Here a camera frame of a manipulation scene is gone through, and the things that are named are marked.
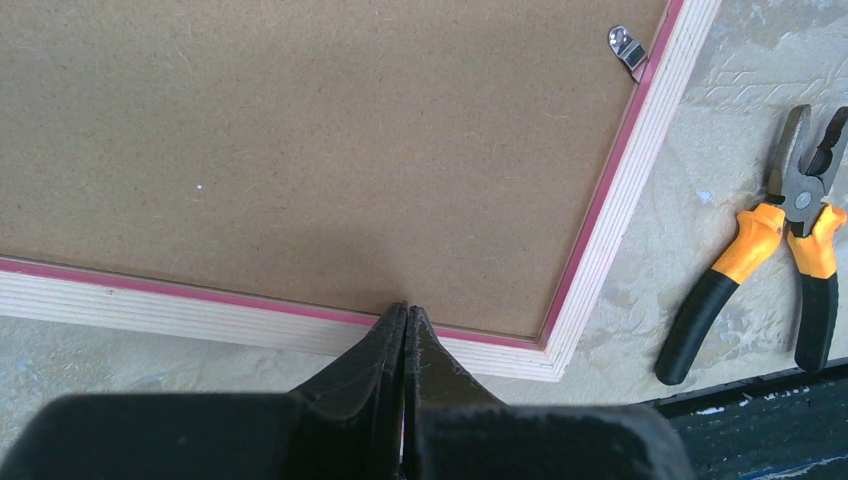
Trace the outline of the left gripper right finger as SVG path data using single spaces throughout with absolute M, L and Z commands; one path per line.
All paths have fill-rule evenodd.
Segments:
M 692 479 L 685 447 L 651 407 L 508 405 L 408 311 L 404 470 L 410 479 Z

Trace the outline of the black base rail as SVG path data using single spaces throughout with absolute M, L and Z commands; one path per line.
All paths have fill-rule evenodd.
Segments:
M 651 401 L 699 479 L 844 479 L 847 361 L 790 369 Z

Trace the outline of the pink picture frame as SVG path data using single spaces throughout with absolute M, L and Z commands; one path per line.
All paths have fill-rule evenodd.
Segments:
M 557 381 L 718 9 L 5 1 L 1 312 Z

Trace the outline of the silver frame clip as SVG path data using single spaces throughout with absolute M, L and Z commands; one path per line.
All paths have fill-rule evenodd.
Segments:
M 626 67 L 633 80 L 639 84 L 649 59 L 643 45 L 632 36 L 626 26 L 621 24 L 614 25 L 609 30 L 607 40 L 613 54 Z

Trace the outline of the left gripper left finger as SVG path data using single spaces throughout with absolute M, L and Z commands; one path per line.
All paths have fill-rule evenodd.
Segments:
M 27 424 L 5 479 L 396 479 L 407 307 L 286 393 L 67 395 Z

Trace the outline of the orange black pliers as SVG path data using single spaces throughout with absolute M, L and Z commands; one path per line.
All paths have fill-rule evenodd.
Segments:
M 655 377 L 679 385 L 688 375 L 719 313 L 780 243 L 789 245 L 801 291 L 794 361 L 806 372 L 827 364 L 839 304 L 834 236 L 845 210 L 826 202 L 847 149 L 847 109 L 839 107 L 810 158 L 808 104 L 793 107 L 774 151 L 763 202 L 737 216 L 737 233 L 683 300 L 654 364 Z

